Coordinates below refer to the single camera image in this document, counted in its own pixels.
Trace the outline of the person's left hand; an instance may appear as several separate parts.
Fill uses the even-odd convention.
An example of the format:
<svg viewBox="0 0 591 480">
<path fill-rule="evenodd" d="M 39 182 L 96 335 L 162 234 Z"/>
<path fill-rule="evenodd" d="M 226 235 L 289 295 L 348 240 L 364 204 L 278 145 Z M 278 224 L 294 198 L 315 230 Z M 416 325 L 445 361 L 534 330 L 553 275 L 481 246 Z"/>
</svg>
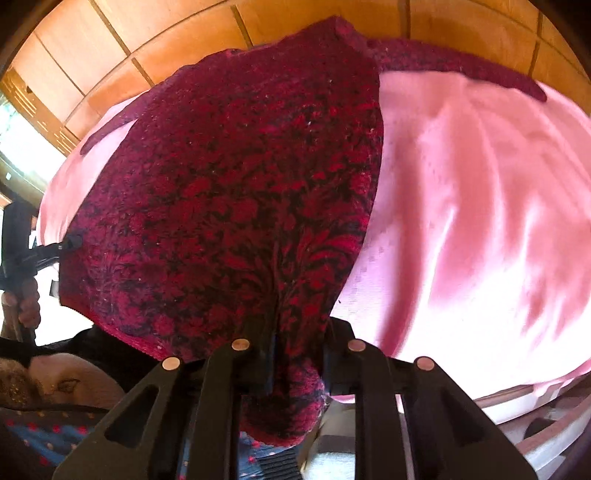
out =
<svg viewBox="0 0 591 480">
<path fill-rule="evenodd" d="M 2 292 L 2 338 L 16 340 L 20 328 L 30 334 L 34 333 L 41 321 L 39 298 L 38 283 L 34 278 L 23 283 L 19 294 Z"/>
</svg>

